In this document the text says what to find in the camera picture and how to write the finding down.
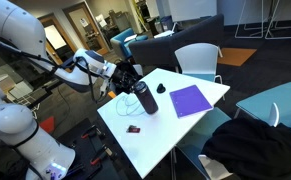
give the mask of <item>door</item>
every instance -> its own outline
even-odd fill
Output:
[[[71,42],[54,14],[39,18],[46,33],[46,51],[56,64],[62,64],[72,57],[77,48]]]
[[[105,41],[84,2],[63,11],[86,49],[101,55],[108,53]]]

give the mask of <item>whiteboard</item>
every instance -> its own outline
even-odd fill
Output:
[[[168,0],[174,22],[217,14],[217,0]]]

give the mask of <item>sofa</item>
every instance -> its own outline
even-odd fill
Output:
[[[179,67],[175,51],[193,43],[219,46],[224,33],[224,15],[207,18],[172,36],[135,41],[129,44],[135,63],[148,66]]]
[[[132,57],[131,51],[129,50],[129,44],[134,42],[134,41],[143,41],[148,39],[148,36],[146,35],[140,35],[137,36],[135,39],[132,39],[130,41],[124,42],[124,40],[129,37],[134,35],[134,31],[132,28],[128,28],[118,35],[112,37],[110,39],[111,45],[114,49],[114,52],[122,59],[122,60],[128,60],[129,58]]]

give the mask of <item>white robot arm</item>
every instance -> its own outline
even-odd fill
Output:
[[[87,92],[97,77],[108,83],[109,79],[125,79],[115,64],[104,60],[94,51],[79,49],[71,73],[48,60],[45,51],[45,32],[34,16],[10,3],[0,0],[0,45],[29,57],[31,63],[54,75],[78,92]],[[65,177],[75,158],[74,150],[58,143],[42,130],[33,119],[31,111],[21,105],[6,104],[0,91],[0,139],[12,146],[30,161],[26,179],[51,179]]]

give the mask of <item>floor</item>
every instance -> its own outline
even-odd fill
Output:
[[[257,92],[275,85],[291,81],[291,39],[268,41],[264,39],[235,39],[233,31],[225,32],[222,47],[256,48],[258,51],[241,67],[218,65],[218,74],[222,75],[223,83],[230,85],[226,94],[226,101],[219,101],[216,106],[230,117],[236,111],[236,102]],[[113,52],[104,56],[106,60],[114,62],[119,59]],[[145,74],[155,67],[144,67]],[[101,82],[94,85],[95,96],[99,95]],[[97,113],[97,109],[110,100],[106,97],[103,102],[95,104],[91,100],[90,92],[78,93],[67,85],[55,88],[53,94],[40,104],[37,110],[38,122],[51,116],[55,119],[55,130],[52,136],[58,138],[84,118],[89,118],[106,133],[103,140],[112,150],[118,153],[118,159],[113,162],[117,170],[124,170],[126,177],[131,180],[141,179],[116,140]],[[42,89],[35,91],[34,97],[43,94]],[[192,164],[179,152],[177,153],[177,179],[204,179]],[[9,149],[0,149],[0,170],[6,170],[19,159],[19,156]],[[170,179],[170,158],[167,155],[145,178],[146,180]],[[231,176],[229,180],[239,179]]]

